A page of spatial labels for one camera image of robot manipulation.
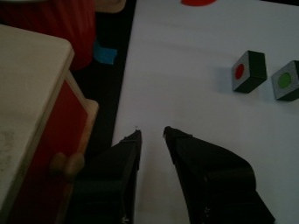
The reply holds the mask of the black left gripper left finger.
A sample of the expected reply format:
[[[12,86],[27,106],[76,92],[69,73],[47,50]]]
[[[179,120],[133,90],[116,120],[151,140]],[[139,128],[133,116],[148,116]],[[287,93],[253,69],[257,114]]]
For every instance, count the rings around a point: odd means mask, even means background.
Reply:
[[[65,224],[133,224],[141,142],[136,130],[88,161],[75,181]]]

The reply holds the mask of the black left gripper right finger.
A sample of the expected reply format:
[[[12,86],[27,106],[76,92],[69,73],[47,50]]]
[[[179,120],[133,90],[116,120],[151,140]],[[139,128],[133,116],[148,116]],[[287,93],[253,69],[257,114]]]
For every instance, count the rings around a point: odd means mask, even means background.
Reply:
[[[275,224],[248,161],[172,127],[164,128],[163,137],[191,224]]]

